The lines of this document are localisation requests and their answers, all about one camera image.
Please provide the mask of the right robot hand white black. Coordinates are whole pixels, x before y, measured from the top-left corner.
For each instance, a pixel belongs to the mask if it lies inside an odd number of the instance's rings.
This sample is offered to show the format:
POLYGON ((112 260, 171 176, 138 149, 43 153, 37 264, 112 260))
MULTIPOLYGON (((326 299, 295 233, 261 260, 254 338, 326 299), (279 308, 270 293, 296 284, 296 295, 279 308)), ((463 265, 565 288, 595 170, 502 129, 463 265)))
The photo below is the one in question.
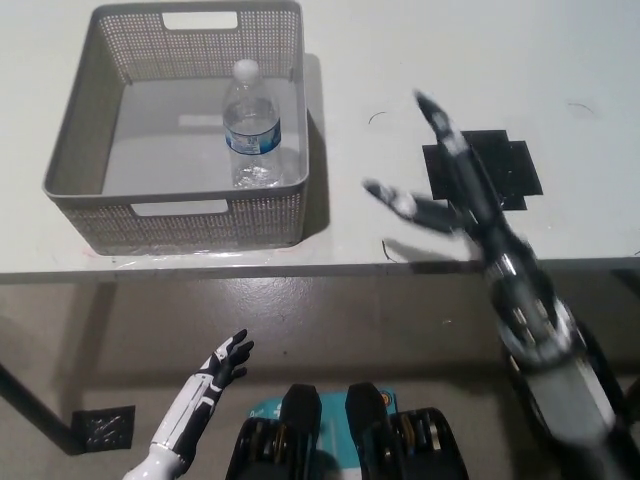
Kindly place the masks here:
POLYGON ((531 247, 511 229, 480 158, 449 115, 429 95, 416 90, 419 110, 435 134, 454 194, 446 207, 426 197, 365 179, 363 188, 398 217, 424 229, 452 235, 463 232, 480 250, 485 266, 505 265, 515 273, 533 271, 531 247))

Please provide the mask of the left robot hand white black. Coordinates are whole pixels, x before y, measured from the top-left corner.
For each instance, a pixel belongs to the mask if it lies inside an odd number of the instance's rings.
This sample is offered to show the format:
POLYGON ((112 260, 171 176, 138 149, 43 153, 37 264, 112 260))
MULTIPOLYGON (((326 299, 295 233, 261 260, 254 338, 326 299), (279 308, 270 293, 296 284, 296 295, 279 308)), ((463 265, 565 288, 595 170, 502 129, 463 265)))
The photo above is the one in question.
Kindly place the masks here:
POLYGON ((183 385, 161 421, 151 444, 174 452, 191 462, 197 444, 211 420, 224 390, 247 373, 254 342, 242 329, 225 340, 183 385))

